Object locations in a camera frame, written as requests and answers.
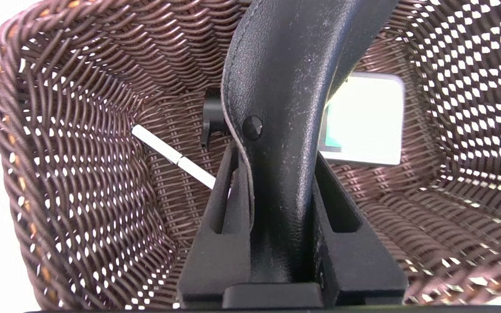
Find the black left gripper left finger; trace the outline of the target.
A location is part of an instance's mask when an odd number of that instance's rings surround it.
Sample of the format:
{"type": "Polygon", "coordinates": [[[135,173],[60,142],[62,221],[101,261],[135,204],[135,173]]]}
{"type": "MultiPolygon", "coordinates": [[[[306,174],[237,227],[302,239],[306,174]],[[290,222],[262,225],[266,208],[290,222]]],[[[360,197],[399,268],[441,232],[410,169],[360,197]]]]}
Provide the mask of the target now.
{"type": "Polygon", "coordinates": [[[226,289],[249,282],[251,215],[247,170],[230,143],[177,283],[182,308],[221,308],[226,289]]]}

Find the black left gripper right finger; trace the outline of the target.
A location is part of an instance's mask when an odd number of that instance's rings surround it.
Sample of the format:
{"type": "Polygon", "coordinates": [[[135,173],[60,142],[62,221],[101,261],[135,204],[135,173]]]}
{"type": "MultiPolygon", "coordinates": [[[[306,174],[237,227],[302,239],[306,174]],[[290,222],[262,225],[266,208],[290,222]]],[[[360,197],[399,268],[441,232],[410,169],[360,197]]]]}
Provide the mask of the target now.
{"type": "Polygon", "coordinates": [[[314,170],[314,265],[325,307],[401,305],[405,273],[332,168],[314,170]]]}

